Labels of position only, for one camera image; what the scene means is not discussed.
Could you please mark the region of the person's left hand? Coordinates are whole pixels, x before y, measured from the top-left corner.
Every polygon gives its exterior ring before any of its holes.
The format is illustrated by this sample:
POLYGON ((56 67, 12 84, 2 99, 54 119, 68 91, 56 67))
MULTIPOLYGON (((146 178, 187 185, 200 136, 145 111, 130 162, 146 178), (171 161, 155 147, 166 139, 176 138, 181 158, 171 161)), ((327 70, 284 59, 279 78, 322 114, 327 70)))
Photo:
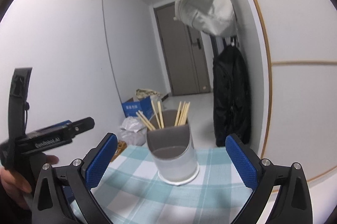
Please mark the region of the person's left hand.
POLYGON ((1 167, 1 185, 7 195, 15 201, 19 207, 23 209, 29 208, 24 195, 31 194, 32 188, 29 182, 20 173, 1 167))

